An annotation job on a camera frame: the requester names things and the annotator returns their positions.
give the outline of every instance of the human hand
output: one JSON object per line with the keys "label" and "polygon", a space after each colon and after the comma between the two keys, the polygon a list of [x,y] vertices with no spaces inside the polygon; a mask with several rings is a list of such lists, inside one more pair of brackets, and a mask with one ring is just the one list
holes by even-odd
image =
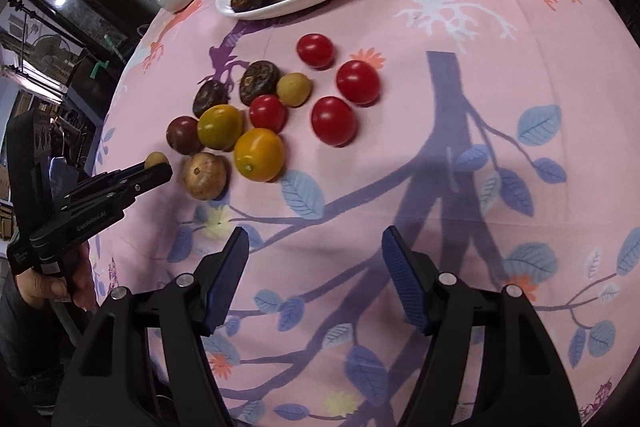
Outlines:
{"label": "human hand", "polygon": [[[93,310],[98,303],[95,298],[94,276],[89,261],[89,243],[75,248],[78,264],[72,275],[76,290],[74,304],[84,311]],[[61,299],[68,296],[64,279],[49,277],[33,268],[15,276],[15,285],[22,299],[32,308],[42,308],[47,299]]]}

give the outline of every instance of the pink tablecloth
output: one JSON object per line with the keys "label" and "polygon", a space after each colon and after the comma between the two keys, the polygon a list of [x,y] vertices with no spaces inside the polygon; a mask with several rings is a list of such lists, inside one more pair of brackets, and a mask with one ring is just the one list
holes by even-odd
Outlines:
{"label": "pink tablecloth", "polygon": [[[360,57],[382,99],[356,108],[345,148],[314,136],[309,111],[335,70],[294,52],[327,35],[338,64]],[[607,0],[332,0],[266,22],[196,0],[161,12],[123,75],[97,171],[161,150],[206,76],[237,82],[259,59],[314,81],[282,137],[287,173],[234,173],[198,203],[174,180],[141,197],[92,248],[97,288],[161,287],[218,251],[234,226],[252,254],[226,324],[205,340],[232,415],[251,424],[394,425],[428,341],[403,320],[380,257],[394,224],[470,285],[519,284],[537,306],[584,419],[640,343],[640,52]],[[237,89],[232,103],[239,103]],[[151,336],[163,371],[161,340]],[[457,418],[470,412],[474,336]]]}

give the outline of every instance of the orange flower print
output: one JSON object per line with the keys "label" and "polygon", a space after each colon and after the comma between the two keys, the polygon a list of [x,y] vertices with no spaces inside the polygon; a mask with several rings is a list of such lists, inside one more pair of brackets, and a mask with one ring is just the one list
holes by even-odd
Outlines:
{"label": "orange flower print", "polygon": [[231,375],[231,364],[222,353],[207,353],[209,367],[216,377],[227,380]]}
{"label": "orange flower print", "polygon": [[536,301],[536,296],[533,294],[533,292],[538,289],[538,285],[533,284],[531,282],[531,277],[529,277],[528,275],[514,275],[507,281],[507,285],[510,284],[516,284],[517,286],[520,286],[520,288],[522,288],[522,291],[524,291],[525,295],[531,302]]}
{"label": "orange flower print", "polygon": [[381,70],[386,61],[386,58],[382,58],[375,48],[369,48],[367,51],[358,50],[356,54],[350,55],[350,57],[353,60],[362,60],[370,64],[375,70]]}

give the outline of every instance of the metal bolt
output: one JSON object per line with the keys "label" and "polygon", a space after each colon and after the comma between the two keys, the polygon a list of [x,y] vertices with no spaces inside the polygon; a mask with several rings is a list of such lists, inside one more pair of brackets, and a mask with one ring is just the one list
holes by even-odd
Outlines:
{"label": "metal bolt", "polygon": [[193,275],[190,273],[183,273],[182,275],[178,275],[175,283],[180,286],[180,288],[187,288],[187,286],[191,286],[193,284],[194,280]]}
{"label": "metal bolt", "polygon": [[510,284],[507,286],[507,295],[515,298],[522,297],[522,288],[520,288],[520,286],[517,286],[515,284]]}
{"label": "metal bolt", "polygon": [[440,281],[440,284],[444,284],[445,286],[453,286],[458,282],[458,278],[452,273],[443,272],[438,275],[438,281]]}
{"label": "metal bolt", "polygon": [[127,289],[124,286],[117,286],[111,291],[111,298],[119,301],[127,294]]}

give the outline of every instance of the red tomato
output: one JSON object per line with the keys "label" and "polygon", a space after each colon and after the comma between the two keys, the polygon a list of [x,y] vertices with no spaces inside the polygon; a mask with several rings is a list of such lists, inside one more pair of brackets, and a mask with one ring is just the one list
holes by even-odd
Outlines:
{"label": "red tomato", "polygon": [[334,45],[324,35],[309,33],[296,44],[298,57],[312,68],[325,68],[334,60]]}
{"label": "red tomato", "polygon": [[254,127],[263,127],[279,133],[287,120],[287,109],[274,94],[262,94],[251,103],[249,120]]}
{"label": "red tomato", "polygon": [[335,83],[343,97],[358,105],[367,105],[380,96],[380,78],[376,70],[362,60],[341,65]]}
{"label": "red tomato", "polygon": [[355,136],[358,121],[344,100],[326,96],[311,110],[311,127],[324,143],[338,147]]}

